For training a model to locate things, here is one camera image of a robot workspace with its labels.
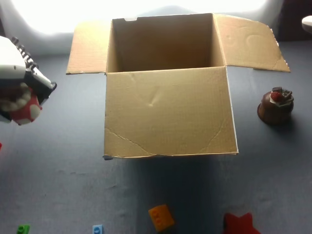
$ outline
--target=red star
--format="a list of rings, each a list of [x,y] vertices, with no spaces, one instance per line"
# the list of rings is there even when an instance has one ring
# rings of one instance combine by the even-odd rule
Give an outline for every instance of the red star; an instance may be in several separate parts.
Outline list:
[[[223,234],[261,234],[253,227],[253,217],[247,213],[242,217],[236,217],[233,214],[224,215]]]

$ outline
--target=open cardboard box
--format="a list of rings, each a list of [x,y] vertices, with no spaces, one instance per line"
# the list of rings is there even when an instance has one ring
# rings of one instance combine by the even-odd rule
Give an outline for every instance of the open cardboard box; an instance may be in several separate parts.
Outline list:
[[[107,76],[106,155],[237,154],[226,66],[290,71],[268,26],[194,14],[81,23],[67,74]]]

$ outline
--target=green block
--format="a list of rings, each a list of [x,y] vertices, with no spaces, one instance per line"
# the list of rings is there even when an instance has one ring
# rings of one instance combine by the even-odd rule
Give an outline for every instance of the green block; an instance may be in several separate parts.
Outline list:
[[[19,225],[18,231],[16,232],[17,234],[28,234],[30,229],[29,225]]]

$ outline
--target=orange toy brick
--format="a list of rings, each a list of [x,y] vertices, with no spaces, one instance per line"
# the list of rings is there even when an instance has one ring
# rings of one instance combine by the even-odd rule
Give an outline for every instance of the orange toy brick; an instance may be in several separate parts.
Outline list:
[[[148,211],[157,232],[161,232],[175,224],[167,205],[156,206]]]

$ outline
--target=gray table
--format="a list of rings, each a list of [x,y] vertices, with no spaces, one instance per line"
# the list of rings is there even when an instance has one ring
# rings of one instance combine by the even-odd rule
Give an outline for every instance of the gray table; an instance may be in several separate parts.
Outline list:
[[[105,78],[66,76],[67,56],[38,58],[58,88],[33,124],[0,125],[0,233],[156,233],[147,211],[163,203],[179,234],[219,234],[225,212],[251,212],[263,234],[312,233],[312,41],[280,46],[289,74],[228,68],[237,156],[105,161]],[[274,86],[293,91],[285,127],[256,114]]]

